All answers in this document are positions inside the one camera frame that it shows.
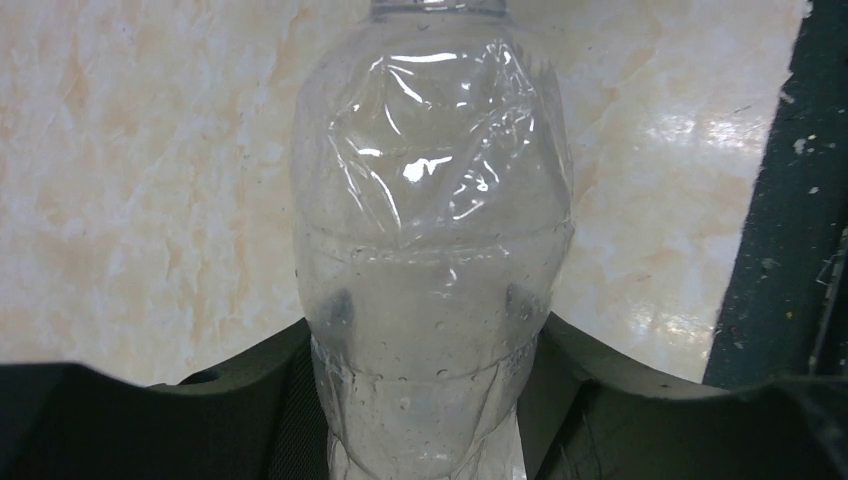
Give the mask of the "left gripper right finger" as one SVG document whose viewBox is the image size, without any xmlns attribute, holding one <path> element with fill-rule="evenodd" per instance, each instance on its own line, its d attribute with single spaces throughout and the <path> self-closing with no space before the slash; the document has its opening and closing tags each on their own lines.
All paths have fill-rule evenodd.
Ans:
<svg viewBox="0 0 848 480">
<path fill-rule="evenodd" d="M 847 381 L 724 390 L 655 370 L 551 316 L 518 401 L 531 479 L 843 479 Z"/>
</svg>

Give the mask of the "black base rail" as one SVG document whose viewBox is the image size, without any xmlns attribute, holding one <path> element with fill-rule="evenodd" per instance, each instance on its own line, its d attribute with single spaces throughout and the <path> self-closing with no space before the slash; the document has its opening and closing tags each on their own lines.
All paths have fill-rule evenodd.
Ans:
<svg viewBox="0 0 848 480">
<path fill-rule="evenodd" d="M 770 128 L 705 384 L 814 370 L 847 252 L 847 5 L 802 21 Z"/>
</svg>

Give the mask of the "clear plastic bottle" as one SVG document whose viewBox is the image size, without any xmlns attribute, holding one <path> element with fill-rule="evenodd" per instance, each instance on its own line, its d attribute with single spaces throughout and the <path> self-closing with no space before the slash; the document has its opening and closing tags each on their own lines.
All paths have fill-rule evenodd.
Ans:
<svg viewBox="0 0 848 480">
<path fill-rule="evenodd" d="M 509 479 L 574 227 L 557 74 L 502 1 L 374 1 L 301 88 L 300 303 L 333 479 Z"/>
</svg>

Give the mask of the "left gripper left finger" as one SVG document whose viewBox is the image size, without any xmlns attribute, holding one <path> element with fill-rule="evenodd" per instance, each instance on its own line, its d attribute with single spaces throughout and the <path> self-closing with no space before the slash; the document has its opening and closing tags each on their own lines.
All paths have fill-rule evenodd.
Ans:
<svg viewBox="0 0 848 480">
<path fill-rule="evenodd" d="M 175 385 L 1 369 L 5 479 L 325 479 L 327 433 L 305 321 Z"/>
</svg>

